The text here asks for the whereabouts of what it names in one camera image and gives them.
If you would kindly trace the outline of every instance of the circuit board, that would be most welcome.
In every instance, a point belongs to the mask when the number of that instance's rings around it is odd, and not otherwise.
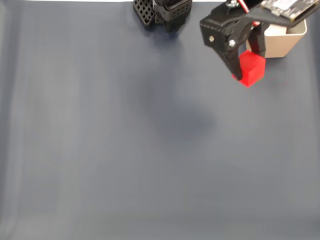
[[[319,0],[264,0],[261,7],[269,9],[278,17],[283,16],[293,22],[310,7],[318,3]]]

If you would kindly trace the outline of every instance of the gray fabric surface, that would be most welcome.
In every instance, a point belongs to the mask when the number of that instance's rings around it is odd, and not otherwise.
[[[203,45],[216,5],[169,35],[131,2],[11,11],[2,239],[320,239],[320,16],[248,89]]]

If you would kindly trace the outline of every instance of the red block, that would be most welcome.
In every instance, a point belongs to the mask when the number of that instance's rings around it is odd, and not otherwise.
[[[265,75],[266,59],[246,50],[239,56],[242,79],[239,81],[247,88],[261,80]]]

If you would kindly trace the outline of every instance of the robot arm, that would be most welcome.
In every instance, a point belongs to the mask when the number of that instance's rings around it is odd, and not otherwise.
[[[270,24],[292,28],[320,7],[315,1],[297,17],[290,19],[262,7],[261,4],[267,1],[270,0],[247,0],[246,12],[236,1],[228,0],[200,21],[204,44],[213,48],[238,80],[243,78],[238,56],[240,45],[248,40],[252,52],[264,57],[265,30]]]
[[[177,31],[186,22],[192,0],[134,0],[133,9],[146,29],[164,25],[166,32]]]

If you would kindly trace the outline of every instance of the bolt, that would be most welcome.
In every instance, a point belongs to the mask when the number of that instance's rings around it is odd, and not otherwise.
[[[231,40],[229,41],[229,46],[230,46],[231,48],[233,48],[235,45],[236,45],[235,40],[231,39]]]
[[[209,41],[213,43],[213,42],[215,41],[214,36],[210,36],[210,37],[209,37]]]

